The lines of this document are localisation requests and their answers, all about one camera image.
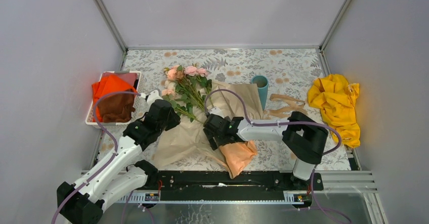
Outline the peach kraft wrapping paper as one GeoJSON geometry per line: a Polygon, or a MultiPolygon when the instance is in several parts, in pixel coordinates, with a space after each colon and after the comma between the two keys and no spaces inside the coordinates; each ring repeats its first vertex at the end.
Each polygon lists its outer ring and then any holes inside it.
{"type": "MultiPolygon", "coordinates": [[[[262,119],[258,89],[255,84],[214,83],[214,93],[208,101],[208,108],[221,110],[225,117],[262,119]]],[[[204,110],[196,109],[197,120],[191,122],[187,116],[172,130],[162,133],[152,156],[158,168],[170,170],[225,170],[230,178],[244,171],[258,155],[255,141],[234,142],[218,147],[215,139],[204,130],[204,110]]]]}

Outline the brown paper ribbon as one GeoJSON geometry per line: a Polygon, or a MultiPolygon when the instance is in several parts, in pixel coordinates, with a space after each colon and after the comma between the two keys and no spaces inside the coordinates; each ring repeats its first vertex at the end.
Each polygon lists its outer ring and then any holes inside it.
{"type": "Polygon", "coordinates": [[[305,109],[305,101],[293,98],[288,95],[271,94],[269,97],[270,103],[279,104],[277,108],[269,108],[264,110],[264,119],[273,118],[288,118],[293,112],[300,112],[305,116],[308,116],[308,112],[305,109]]]}

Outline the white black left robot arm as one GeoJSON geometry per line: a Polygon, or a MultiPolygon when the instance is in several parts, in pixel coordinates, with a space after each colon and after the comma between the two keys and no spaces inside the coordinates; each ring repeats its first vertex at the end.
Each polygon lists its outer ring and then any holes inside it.
{"type": "Polygon", "coordinates": [[[180,123],[170,102],[155,100],[145,115],[130,123],[115,147],[74,183],[57,188],[58,208],[71,223],[97,223],[117,200],[134,189],[151,189],[157,184],[158,169],[146,160],[136,161],[163,131],[180,123]]]}

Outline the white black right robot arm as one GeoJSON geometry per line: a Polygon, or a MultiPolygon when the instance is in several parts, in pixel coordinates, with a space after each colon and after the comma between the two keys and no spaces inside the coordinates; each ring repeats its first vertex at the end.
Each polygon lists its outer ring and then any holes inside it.
{"type": "Polygon", "coordinates": [[[214,150],[227,144],[248,141],[284,143],[297,157],[290,183],[298,190],[310,183],[313,169],[321,163],[328,137],[325,125],[297,111],[289,118],[280,120],[228,118],[210,113],[203,124],[203,131],[214,150]]]}

